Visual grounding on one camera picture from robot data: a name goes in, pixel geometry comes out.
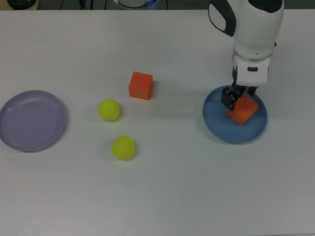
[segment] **table surface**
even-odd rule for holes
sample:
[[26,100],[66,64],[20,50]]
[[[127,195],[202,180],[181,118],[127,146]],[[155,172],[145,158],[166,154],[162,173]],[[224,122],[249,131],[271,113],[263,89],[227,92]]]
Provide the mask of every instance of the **table surface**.
[[[37,0],[33,6],[25,10],[38,10],[39,0]],[[7,0],[0,0],[0,10],[13,10],[13,8],[8,4]]]
[[[233,39],[207,11],[0,14],[0,103],[30,89],[58,96],[65,133],[22,153],[0,142],[2,236],[251,236],[315,233],[315,10],[286,10],[255,142],[218,140],[202,118],[232,82]],[[130,98],[153,74],[150,101]],[[100,100],[122,107],[114,123]],[[133,160],[111,142],[130,135]]]

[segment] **orange block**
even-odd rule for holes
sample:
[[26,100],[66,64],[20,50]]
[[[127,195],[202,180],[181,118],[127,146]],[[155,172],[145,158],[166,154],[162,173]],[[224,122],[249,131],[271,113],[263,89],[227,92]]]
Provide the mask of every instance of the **orange block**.
[[258,103],[249,97],[242,96],[237,100],[234,111],[228,109],[226,114],[239,125],[243,125],[255,113],[257,108]]
[[149,100],[153,85],[153,75],[135,72],[129,84],[129,96]]

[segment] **purple plate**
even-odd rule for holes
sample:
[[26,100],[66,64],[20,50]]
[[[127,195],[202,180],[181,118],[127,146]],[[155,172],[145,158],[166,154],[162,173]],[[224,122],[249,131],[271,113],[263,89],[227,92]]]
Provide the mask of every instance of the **purple plate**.
[[0,111],[0,138],[19,151],[39,151],[63,132],[66,111],[51,93],[31,90],[12,97]]

